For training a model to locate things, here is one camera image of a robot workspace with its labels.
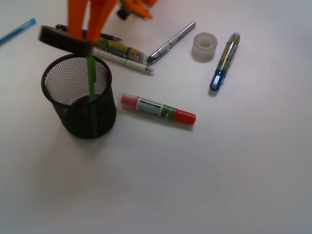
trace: white table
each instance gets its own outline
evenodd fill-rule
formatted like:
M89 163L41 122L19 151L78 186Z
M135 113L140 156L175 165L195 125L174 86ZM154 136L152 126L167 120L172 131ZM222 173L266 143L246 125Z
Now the white table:
M153 77L106 61L119 93L197 115L193 128L117 114L94 141L75 138L44 97L45 68L68 54L37 40L67 22L65 0L0 3L1 234L310 234L312 79L309 0L159 0L154 19L118 7L103 31L151 54L196 28L152 67ZM216 96L209 84L231 33L241 43ZM213 60L193 38L218 39Z

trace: roll of tape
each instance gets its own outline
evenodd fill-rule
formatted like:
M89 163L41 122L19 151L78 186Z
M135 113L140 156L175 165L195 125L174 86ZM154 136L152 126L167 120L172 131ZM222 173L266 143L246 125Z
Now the roll of tape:
M215 54L218 40L210 33L199 33L194 37L192 51L203 59L211 59Z

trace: blue marker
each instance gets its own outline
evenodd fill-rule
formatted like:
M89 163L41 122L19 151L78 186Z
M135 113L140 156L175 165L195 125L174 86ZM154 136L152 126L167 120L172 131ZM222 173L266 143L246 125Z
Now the blue marker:
M240 41L239 33L233 33L230 36L224 48L219 64L215 70L213 80L210 83L211 90L217 91L220 88L220 85L226 76L226 72L230 67L231 60L233 59L233 56L237 50L239 41Z
M22 24L20 27L14 29L13 31L11 31L8 34L4 35L2 38L0 38L0 45L4 44L9 39L15 37L17 34L19 34L20 32L24 31L26 28L28 28L29 26L33 25L34 23L36 23L36 19L32 18L31 20L29 20L26 23Z

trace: marker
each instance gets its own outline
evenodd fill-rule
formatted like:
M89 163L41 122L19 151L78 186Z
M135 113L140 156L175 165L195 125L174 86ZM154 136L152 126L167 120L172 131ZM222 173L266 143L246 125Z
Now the marker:
M67 26L62 25L62 24L57 24L57 25L55 25L55 28L56 28L56 29L59 29L59 30L62 30L62 31L64 31L64 32L68 32L68 31L67 31ZM83 38L86 38L87 32L88 32L88 31L85 30L85 29L82 30L82 37L83 37ZM105 39L112 40L112 41L121 41L121 40L123 40L123 39L116 38L116 37L114 37L114 36L111 36L111 35L108 35L108 34L104 34L104 33L101 33L99 36L100 36L101 38L105 38Z
M181 122L185 124L194 124L196 115L182 111L180 109L161 104L159 102L151 101L143 97L134 96L130 94L119 94L118 101L122 107L149 113L154 116Z
M28 28L29 26L33 25L34 23L36 23L36 19L32 18L32 19L28 20L26 23L22 24L20 27L14 29L13 31L11 31L8 34L4 35L2 38L0 38L0 45L4 44L9 39L15 37L17 34L19 34L20 32L24 31L26 28Z
M226 72L230 67L231 60L233 59L233 56L237 50L239 41L240 41L239 33L233 33L230 36L224 48L219 64L215 70L213 80L210 83L211 90L217 91L220 88L220 85L226 76Z
M146 62L147 63L155 63L160 58L162 58L166 53L169 52L171 47L177 44L184 36L186 36L190 31L192 31L196 26L196 22L193 21L189 25L187 25L181 32L174 36L171 40L167 41L161 47L159 47L155 52L148 56Z
M140 71L148 72L149 75L153 76L154 75L154 70L144 64L138 63L131 61L129 59L121 58L116 55L113 55L111 53L108 53L100 48L94 47L93 48L93 55L104 58L104 59L109 59L111 61L124 64L126 67L131 67Z

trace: pencil holder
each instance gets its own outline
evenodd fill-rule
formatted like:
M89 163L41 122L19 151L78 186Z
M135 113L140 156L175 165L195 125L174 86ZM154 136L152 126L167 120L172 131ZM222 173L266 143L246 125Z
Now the pencil holder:
M96 60L96 99L89 100L87 59L74 54L51 63L43 73L41 87L64 127L73 135L91 139L104 135L114 125L116 107L112 73L105 62ZM96 130L91 115L96 115Z

